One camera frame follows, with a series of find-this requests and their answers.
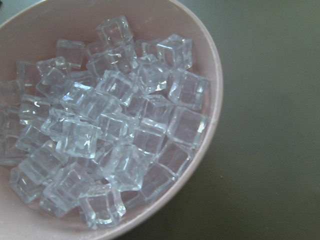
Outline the pink ice bowl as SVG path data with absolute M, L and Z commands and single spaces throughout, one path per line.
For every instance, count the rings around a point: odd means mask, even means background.
M 77 211 L 57 219 L 36 203 L 25 205 L 9 188 L 9 170 L 0 169 L 0 237 L 3 240 L 111 240 L 164 207 L 198 168 L 215 134 L 223 101 L 223 71 L 216 45 L 199 18 L 176 0 L 5 0 L 0 7 L 0 80 L 13 80 L 16 61 L 35 62 L 55 54 L 56 41 L 98 39 L 96 26 L 125 15 L 140 39 L 172 34 L 193 40 L 196 74 L 211 81 L 203 101 L 209 120 L 195 158 L 173 187 L 153 204 L 128 211 L 116 227 L 90 230 Z

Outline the clear ice cubes pile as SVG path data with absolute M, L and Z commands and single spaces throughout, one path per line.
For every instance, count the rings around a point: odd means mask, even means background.
M 78 209 L 93 230 L 154 202 L 193 159 L 207 126 L 208 79 L 190 71 L 193 40 L 138 39 L 125 16 L 99 41 L 59 39 L 56 56 L 18 61 L 0 85 L 0 164 L 9 187 L 60 218 Z

